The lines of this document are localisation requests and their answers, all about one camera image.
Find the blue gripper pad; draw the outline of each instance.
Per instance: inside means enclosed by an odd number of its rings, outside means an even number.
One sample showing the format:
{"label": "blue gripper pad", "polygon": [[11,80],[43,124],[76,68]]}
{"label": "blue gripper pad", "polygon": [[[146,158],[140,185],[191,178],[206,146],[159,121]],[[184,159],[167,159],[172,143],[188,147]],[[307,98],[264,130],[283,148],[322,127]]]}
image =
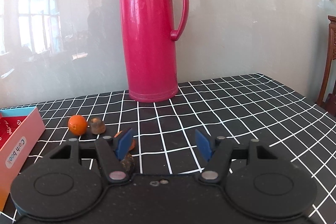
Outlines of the blue gripper pad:
{"label": "blue gripper pad", "polygon": [[201,152],[203,158],[206,161],[209,161],[212,157],[213,150],[211,141],[209,138],[203,135],[203,133],[199,130],[195,130],[195,140],[198,150]]}
{"label": "blue gripper pad", "polygon": [[118,158],[118,160],[123,160],[126,156],[129,148],[131,147],[132,141],[133,141],[133,129],[129,129],[126,133],[121,133],[121,137],[118,138],[118,146],[115,149],[115,156]]}

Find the orange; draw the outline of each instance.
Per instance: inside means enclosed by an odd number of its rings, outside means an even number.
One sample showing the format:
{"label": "orange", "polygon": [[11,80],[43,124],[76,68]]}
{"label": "orange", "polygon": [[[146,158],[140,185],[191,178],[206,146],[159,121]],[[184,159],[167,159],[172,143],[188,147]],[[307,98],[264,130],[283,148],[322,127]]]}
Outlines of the orange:
{"label": "orange", "polygon": [[68,128],[76,136],[83,135],[87,130],[87,121],[82,115],[74,115],[68,121]]}
{"label": "orange", "polygon": [[[122,132],[122,131],[119,131],[116,135],[114,135],[114,137],[117,137],[121,132]],[[130,146],[130,148],[129,148],[128,151],[133,150],[133,149],[135,148],[135,145],[136,145],[136,142],[135,142],[135,140],[133,139],[132,144],[131,144],[131,146]]]}

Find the red thermos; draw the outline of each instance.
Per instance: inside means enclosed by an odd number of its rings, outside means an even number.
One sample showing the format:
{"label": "red thermos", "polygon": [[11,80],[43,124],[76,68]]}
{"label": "red thermos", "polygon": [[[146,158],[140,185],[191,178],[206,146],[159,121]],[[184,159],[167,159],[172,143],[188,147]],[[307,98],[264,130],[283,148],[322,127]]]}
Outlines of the red thermos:
{"label": "red thermos", "polygon": [[178,91],[175,41],[189,12],[183,0],[182,19],[174,30],[172,0],[120,0],[123,46],[129,96],[139,102],[159,102]]}

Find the pink box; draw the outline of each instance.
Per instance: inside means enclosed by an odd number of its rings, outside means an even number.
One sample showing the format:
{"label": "pink box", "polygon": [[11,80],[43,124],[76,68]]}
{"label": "pink box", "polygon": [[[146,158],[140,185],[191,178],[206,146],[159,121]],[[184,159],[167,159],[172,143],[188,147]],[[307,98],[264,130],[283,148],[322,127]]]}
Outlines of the pink box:
{"label": "pink box", "polygon": [[30,151],[45,130],[37,107],[0,110],[0,118],[3,120],[13,121],[15,117],[19,118],[17,125],[14,126],[17,128],[0,147],[0,211],[5,206],[12,181],[20,172]]}

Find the circular pad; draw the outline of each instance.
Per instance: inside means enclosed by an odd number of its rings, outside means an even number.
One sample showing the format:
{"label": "circular pad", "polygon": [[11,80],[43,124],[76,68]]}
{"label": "circular pad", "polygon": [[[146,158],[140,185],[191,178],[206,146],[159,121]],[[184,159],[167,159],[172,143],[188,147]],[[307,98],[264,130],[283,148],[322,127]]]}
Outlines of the circular pad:
{"label": "circular pad", "polygon": [[261,219],[288,219],[314,202],[313,179],[291,163],[258,160],[227,177],[225,192],[240,209]]}
{"label": "circular pad", "polygon": [[277,173],[262,174],[254,179],[254,187],[266,195],[284,195],[293,186],[289,177]]}
{"label": "circular pad", "polygon": [[42,219],[81,213],[94,204],[101,192],[100,177],[69,160],[32,165],[15,178],[11,187],[18,211]]}
{"label": "circular pad", "polygon": [[50,173],[35,180],[35,189],[42,195],[62,195],[72,189],[74,180],[66,174]]}

